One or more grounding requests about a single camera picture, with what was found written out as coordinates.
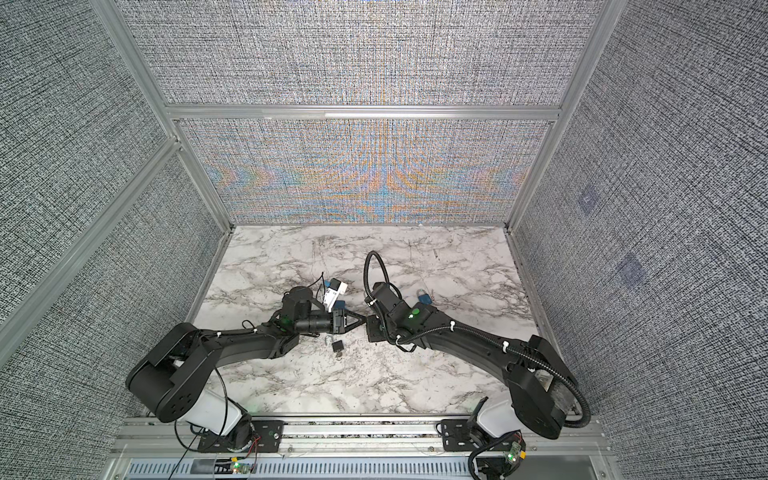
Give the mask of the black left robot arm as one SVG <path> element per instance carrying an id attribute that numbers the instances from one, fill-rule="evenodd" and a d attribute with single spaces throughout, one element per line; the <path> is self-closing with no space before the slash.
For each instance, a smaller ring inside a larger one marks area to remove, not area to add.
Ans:
<path id="1" fill-rule="evenodd" d="M 257 434 L 252 416 L 227 392 L 206 389 L 230 364 L 286 356 L 303 335 L 341 335 L 366 323 L 335 298 L 326 305 L 307 286 L 284 294 L 281 308 L 258 326 L 234 330 L 174 326 L 127 375 L 128 391 L 162 423 L 183 421 L 203 431 L 196 452 L 243 451 Z"/>

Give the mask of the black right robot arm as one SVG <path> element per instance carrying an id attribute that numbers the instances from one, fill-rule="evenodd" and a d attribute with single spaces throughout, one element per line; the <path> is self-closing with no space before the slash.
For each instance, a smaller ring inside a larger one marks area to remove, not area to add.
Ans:
<path id="1" fill-rule="evenodd" d="M 491 334 L 459 322 L 432 305 L 409 305 L 390 285 L 365 289 L 384 340 L 405 353 L 435 350 L 463 360 L 499 380 L 523 426 L 551 440 L 564 428 L 592 419 L 586 396 L 555 347 L 533 335 L 527 341 Z"/>

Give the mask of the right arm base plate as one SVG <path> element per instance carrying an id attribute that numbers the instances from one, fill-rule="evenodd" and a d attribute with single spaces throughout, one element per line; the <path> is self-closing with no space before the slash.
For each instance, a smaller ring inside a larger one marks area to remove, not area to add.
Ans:
<path id="1" fill-rule="evenodd" d="M 447 452 L 470 452 L 494 440 L 492 435 L 470 419 L 442 419 L 435 428 Z"/>

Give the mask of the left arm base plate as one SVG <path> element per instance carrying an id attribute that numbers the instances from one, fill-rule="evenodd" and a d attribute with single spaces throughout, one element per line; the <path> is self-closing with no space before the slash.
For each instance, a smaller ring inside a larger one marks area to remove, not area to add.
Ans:
<path id="1" fill-rule="evenodd" d="M 202 453 L 277 453 L 284 427 L 282 420 L 241 421 L 227 436 L 204 433 L 195 449 Z"/>

